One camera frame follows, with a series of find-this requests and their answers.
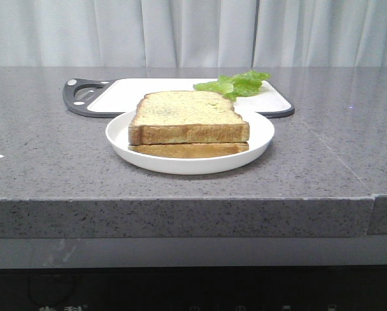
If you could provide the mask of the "toast bread slice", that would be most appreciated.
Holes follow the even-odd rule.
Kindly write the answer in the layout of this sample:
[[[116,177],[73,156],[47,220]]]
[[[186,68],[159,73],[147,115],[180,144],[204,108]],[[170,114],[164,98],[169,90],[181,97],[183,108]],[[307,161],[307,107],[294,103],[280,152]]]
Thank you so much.
[[[248,143],[180,143],[129,145],[128,149],[150,156],[169,158],[209,158],[229,156],[249,150]]]
[[[210,91],[149,93],[128,127],[129,143],[245,143],[250,125],[233,102]]]

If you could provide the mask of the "green lettuce leaf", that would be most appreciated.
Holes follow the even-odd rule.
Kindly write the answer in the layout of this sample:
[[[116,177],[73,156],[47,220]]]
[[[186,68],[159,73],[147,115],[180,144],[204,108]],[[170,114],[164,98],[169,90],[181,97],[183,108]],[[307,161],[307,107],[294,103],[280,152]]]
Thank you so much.
[[[216,92],[235,102],[238,97],[258,95],[263,81],[270,77],[269,73],[251,70],[233,76],[220,75],[215,81],[195,84],[193,88],[196,91]]]

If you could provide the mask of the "white round plate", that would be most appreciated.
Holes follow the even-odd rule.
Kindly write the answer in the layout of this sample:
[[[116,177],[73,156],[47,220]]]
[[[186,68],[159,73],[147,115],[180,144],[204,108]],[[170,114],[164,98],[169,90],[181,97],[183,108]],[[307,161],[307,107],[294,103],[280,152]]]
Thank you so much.
[[[249,150],[221,157],[169,158],[129,150],[128,127],[135,115],[134,111],[112,119],[106,127],[105,134],[115,152],[137,167],[166,174],[213,174],[239,168],[256,160],[265,152],[274,136],[274,125],[266,117],[256,112],[242,111],[240,114],[250,125]]]

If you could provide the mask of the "white cutting board black rim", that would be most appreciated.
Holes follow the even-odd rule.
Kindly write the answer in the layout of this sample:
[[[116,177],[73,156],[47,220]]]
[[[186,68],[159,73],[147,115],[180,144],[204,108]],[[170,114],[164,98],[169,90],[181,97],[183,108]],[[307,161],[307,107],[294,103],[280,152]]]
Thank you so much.
[[[139,101],[158,91],[192,91],[195,84],[210,78],[122,78],[86,80],[72,78],[63,88],[63,100],[69,111],[85,117],[114,118],[136,109]],[[260,113],[267,118],[288,117],[295,107],[270,83],[263,82],[261,92],[253,97],[239,97],[239,110]]]

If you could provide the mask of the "grey white curtain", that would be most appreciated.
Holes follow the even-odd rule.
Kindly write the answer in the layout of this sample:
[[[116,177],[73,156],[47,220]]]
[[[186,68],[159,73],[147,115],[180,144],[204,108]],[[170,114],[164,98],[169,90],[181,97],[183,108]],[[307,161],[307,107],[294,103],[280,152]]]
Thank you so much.
[[[387,67],[387,1],[0,1],[0,66]]]

